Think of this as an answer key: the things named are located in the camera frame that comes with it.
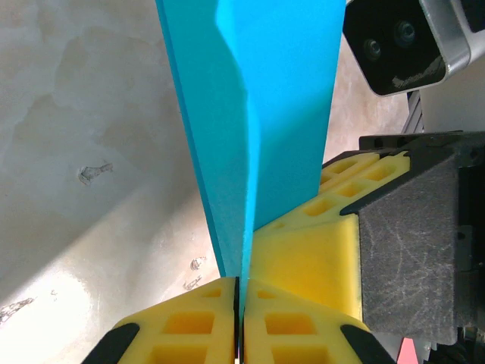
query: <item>yellow foam block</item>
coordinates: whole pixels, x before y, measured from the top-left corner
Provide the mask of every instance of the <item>yellow foam block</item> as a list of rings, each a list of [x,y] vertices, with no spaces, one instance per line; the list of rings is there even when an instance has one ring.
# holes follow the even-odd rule
[[[250,277],[361,319],[358,218],[255,239]]]
[[[361,157],[366,167],[257,230],[250,278],[361,319],[358,217],[340,216],[340,211],[409,171],[404,154],[377,162],[370,162],[374,153]],[[332,173],[344,174],[357,164]]]
[[[362,153],[328,165],[321,170],[320,189],[318,193],[327,191],[331,187],[348,180],[351,176],[377,162],[379,158],[378,153]]]
[[[354,318],[249,280],[244,315],[246,364],[361,364],[342,325],[368,331]]]
[[[124,318],[140,329],[120,364],[233,364],[235,278],[220,278]]]

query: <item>red object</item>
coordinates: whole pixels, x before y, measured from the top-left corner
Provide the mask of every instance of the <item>red object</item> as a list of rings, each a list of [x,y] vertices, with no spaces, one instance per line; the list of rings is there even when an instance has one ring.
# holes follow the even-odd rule
[[[404,338],[397,357],[397,364],[419,364],[416,356],[415,343],[412,339]]]

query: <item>blue panel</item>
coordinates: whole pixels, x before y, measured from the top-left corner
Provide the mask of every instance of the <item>blue panel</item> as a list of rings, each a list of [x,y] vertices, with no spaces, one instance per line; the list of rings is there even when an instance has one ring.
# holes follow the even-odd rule
[[[345,0],[157,0],[221,275],[318,192]]]

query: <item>camera lens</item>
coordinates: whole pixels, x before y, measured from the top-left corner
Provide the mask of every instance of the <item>camera lens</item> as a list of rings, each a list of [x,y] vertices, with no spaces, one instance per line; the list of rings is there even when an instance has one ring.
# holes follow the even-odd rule
[[[369,61],[376,61],[380,57],[380,44],[375,39],[367,39],[364,42],[365,56]]]
[[[410,47],[416,39],[416,31],[411,23],[401,20],[396,24],[394,39],[398,46],[403,48]]]

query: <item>gray floor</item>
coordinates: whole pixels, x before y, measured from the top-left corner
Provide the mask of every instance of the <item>gray floor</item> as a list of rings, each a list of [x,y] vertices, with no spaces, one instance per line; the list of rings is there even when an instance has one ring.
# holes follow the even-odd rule
[[[80,362],[218,276],[153,0],[0,0],[0,115],[0,362]],[[344,42],[326,158],[406,115]]]

